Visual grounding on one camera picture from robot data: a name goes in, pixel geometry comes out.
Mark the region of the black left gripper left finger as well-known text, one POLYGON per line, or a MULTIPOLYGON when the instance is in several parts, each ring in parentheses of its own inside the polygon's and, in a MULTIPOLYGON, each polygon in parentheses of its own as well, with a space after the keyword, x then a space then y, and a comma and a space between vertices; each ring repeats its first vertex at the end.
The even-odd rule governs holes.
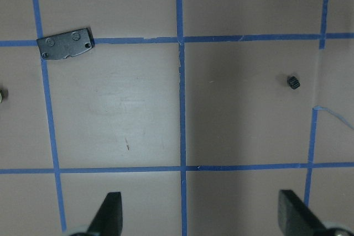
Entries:
POLYGON ((86 234, 120 236, 122 229, 122 196, 120 192, 110 192, 103 200, 86 234))

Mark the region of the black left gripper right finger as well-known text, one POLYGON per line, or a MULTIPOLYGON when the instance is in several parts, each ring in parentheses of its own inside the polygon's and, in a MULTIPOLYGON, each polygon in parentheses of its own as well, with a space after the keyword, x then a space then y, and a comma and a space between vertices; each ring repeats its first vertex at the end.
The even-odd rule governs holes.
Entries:
POLYGON ((278 193, 278 226, 283 235, 326 235, 327 229, 293 190, 278 193))

